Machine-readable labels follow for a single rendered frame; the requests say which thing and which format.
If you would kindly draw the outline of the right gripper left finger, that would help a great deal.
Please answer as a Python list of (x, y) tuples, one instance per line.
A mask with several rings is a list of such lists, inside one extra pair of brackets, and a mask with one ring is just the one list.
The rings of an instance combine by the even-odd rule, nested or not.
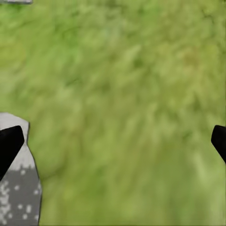
[(24, 143), (20, 125), (0, 130), (0, 182)]

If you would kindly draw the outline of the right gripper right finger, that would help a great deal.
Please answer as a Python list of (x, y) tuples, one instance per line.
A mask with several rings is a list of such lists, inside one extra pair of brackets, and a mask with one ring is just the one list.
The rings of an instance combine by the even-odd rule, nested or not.
[(226, 163), (226, 127), (216, 125), (212, 132), (211, 142)]

